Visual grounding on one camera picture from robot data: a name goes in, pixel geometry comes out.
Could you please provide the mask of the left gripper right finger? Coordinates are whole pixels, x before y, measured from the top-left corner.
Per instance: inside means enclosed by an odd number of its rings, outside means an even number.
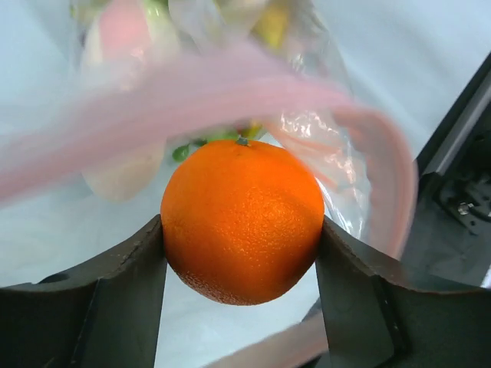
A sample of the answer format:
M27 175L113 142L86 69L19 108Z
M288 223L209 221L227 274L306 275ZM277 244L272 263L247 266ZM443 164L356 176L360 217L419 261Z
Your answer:
M328 367L488 367L490 291L381 253L325 219L316 261Z

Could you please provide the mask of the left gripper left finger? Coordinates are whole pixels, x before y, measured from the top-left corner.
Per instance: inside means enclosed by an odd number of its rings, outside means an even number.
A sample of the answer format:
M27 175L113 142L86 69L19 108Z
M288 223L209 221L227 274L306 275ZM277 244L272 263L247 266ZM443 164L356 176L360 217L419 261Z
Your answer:
M166 259L160 217L119 245L1 289L3 367L152 367Z

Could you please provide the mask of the fake orange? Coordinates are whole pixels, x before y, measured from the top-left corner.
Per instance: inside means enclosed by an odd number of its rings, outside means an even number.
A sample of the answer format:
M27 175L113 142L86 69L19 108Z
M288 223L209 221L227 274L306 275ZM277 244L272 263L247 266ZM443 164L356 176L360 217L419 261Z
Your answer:
M207 143L171 176L160 208L170 267L201 295L257 305L312 266L325 216L312 173L259 141Z

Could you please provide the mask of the clear zip top bag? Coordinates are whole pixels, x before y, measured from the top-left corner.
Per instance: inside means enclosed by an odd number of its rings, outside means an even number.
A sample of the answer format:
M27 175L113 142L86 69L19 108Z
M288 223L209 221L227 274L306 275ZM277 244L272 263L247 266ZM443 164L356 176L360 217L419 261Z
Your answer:
M1 201L28 196L119 154L247 117L307 164L331 197L351 198L361 237L392 258L405 246L417 168L398 128L339 86L294 72L258 44L161 64L125 60L102 87L78 86L47 110L3 107Z

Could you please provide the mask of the yellow fake banana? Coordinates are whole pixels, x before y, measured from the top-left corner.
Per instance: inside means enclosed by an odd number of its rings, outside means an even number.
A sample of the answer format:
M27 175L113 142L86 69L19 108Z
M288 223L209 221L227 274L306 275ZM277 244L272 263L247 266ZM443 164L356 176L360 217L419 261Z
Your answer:
M290 9L286 2L272 2L255 23L252 34L272 50L279 50L290 21Z

